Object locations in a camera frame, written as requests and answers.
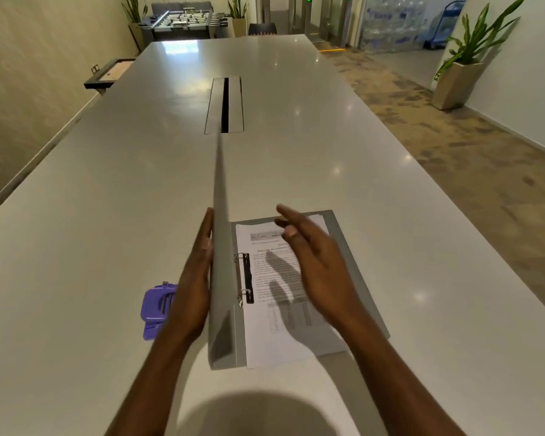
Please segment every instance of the grey ring binder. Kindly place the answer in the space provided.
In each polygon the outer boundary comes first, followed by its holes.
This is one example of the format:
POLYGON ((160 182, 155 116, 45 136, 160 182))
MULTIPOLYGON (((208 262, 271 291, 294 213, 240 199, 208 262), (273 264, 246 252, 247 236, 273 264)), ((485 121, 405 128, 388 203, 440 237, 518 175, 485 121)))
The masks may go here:
MULTIPOLYGON (((365 285, 334 212, 324 210, 305 213, 307 216, 312 214, 320 214, 325 219, 329 234, 339 245, 359 298, 384 335, 389 338, 385 323, 365 285)), ((244 256, 245 253, 238 251, 236 225, 256 225, 273 220, 274 217, 232 223, 229 221, 222 140, 221 135, 218 134, 214 177, 214 228, 212 232, 214 259, 210 275, 210 315, 208 318, 208 359, 213 370, 246 366, 244 316, 242 303, 239 303, 238 299, 240 294, 240 301, 242 300, 243 293, 240 284, 238 256, 244 256)), ((244 291, 252 295, 251 289, 247 288, 244 291)))

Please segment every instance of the beige wall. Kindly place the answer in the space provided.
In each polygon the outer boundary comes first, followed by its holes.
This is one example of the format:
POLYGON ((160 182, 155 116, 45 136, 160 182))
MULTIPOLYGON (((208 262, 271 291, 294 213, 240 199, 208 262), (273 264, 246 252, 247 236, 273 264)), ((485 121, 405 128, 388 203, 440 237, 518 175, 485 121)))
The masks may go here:
POLYGON ((90 68, 136 51, 120 0, 0 0, 0 189, 93 96, 90 68))
MULTIPOLYGON (((490 2, 493 21, 513 1, 468 0, 463 13, 474 24, 490 2)), ((521 21, 478 80, 467 106, 545 146, 545 0, 525 0, 511 18, 519 15, 521 21)), ((464 35, 461 21, 453 35, 464 35)))

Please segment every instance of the baseboard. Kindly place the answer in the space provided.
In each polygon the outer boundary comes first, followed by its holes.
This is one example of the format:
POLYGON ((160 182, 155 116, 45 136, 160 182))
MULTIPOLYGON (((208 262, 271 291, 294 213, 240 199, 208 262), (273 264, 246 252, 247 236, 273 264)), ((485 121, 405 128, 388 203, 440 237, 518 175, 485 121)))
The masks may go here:
POLYGON ((471 107, 468 107, 468 106, 465 106, 465 108, 471 110, 474 114, 476 114, 477 116, 480 116, 481 118, 483 118, 484 120, 490 122, 491 124, 493 125, 496 125, 497 127, 499 127, 501 130, 504 130, 506 131, 507 133, 510 133, 512 134, 513 136, 516 136, 517 138, 520 138, 522 140, 524 140, 526 143, 538 148, 539 150, 541 150, 542 152, 545 152, 545 146, 538 143, 536 140, 533 140, 531 138, 528 138, 520 133, 518 133, 517 131, 514 131, 512 128, 509 128, 507 127, 506 125, 503 125, 501 124, 500 122, 497 122, 495 121, 494 119, 488 117, 486 114, 483 114, 481 113, 480 111, 478 110, 475 110, 471 107))
POLYGON ((54 147, 64 138, 67 133, 73 128, 82 117, 83 113, 89 109, 101 96, 99 94, 93 95, 93 97, 85 104, 78 112, 67 122, 63 128, 61 128, 56 135, 53 136, 49 142, 46 143, 41 150, 35 154, 35 156, 0 190, 0 205, 12 194, 14 190, 28 177, 28 175, 36 168, 36 166, 43 161, 43 159, 49 154, 54 147))

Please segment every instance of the table top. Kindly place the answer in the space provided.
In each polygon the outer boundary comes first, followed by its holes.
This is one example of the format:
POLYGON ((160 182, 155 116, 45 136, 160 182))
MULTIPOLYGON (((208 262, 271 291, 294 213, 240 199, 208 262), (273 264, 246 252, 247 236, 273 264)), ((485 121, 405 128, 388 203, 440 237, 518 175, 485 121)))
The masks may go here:
MULTIPOLYGON (((545 435, 545 307, 303 35, 151 44, 0 207, 0 434, 102 434, 211 205, 213 78, 231 220, 332 209, 402 358, 469 435, 545 435)), ((167 434, 384 434, 350 355, 185 360, 167 434)))

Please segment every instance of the black chair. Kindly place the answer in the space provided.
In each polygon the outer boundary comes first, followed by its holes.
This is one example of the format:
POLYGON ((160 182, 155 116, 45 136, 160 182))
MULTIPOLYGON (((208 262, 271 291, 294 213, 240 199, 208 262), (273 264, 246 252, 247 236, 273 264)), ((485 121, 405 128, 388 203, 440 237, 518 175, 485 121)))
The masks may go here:
POLYGON ((276 26, 273 22, 253 22, 248 26, 249 35, 276 35, 276 26))

